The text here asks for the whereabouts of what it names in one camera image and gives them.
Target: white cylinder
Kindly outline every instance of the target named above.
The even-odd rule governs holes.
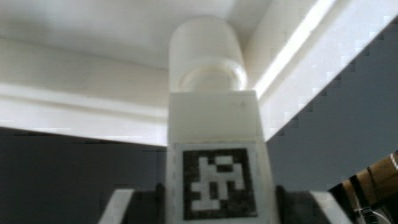
[[[192,19],[171,38],[171,92],[243,90],[247,74],[235,30],[213,16]]]

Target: white stand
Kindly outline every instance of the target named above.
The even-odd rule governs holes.
[[[201,17],[171,41],[167,224],[277,224],[258,98],[229,25]]]

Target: dark gray wall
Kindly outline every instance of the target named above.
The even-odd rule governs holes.
[[[267,145],[290,190],[327,190],[398,149],[398,22]]]
[[[0,129],[0,223],[96,224],[114,189],[163,182],[163,156],[160,147]]]

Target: gray surface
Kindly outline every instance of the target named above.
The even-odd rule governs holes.
[[[398,149],[396,24],[267,146],[288,190],[327,190]]]

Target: qr-like code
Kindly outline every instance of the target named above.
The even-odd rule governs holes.
[[[183,152],[185,220],[256,217],[247,149]]]

